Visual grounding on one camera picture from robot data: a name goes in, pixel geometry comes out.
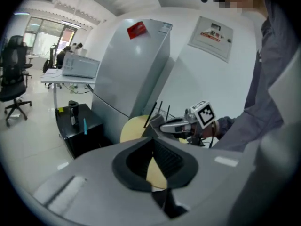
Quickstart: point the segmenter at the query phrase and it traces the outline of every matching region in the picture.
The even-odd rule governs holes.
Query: ceiling light
[[[14,13],[15,15],[29,15],[29,13]]]
[[[76,24],[72,24],[72,23],[69,23],[67,21],[61,21],[62,24],[66,24],[66,25],[70,25],[70,26],[73,26],[73,27],[76,27],[76,28],[81,28],[80,26],[76,25]]]

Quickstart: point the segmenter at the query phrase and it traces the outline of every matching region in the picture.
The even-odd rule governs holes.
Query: wall sign
[[[208,18],[200,17],[188,45],[202,49],[228,62],[233,29]]]

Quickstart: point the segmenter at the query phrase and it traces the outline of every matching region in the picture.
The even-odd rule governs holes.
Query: floor
[[[27,114],[24,120],[19,111],[13,113],[5,123],[4,107],[12,102],[0,103],[0,155],[12,180],[20,187],[33,194],[37,187],[50,175],[72,161],[64,141],[59,137],[55,120],[53,87],[47,89],[40,82],[41,70],[28,69],[32,79],[28,80],[26,93],[22,100],[32,101],[32,107],[23,105]],[[84,85],[77,89],[79,93],[88,91]],[[66,87],[57,89],[58,106],[67,106],[69,100],[92,103],[92,93],[74,94]]]

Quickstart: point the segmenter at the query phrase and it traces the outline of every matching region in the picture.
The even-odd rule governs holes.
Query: blue object
[[[86,119],[85,118],[84,118],[84,133],[85,133],[85,135],[88,134],[87,123],[86,123]]]

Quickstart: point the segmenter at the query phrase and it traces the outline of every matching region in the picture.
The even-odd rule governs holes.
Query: window
[[[68,46],[76,29],[53,21],[32,17],[26,27],[23,41],[27,54],[49,57],[50,47],[59,45],[59,51]]]

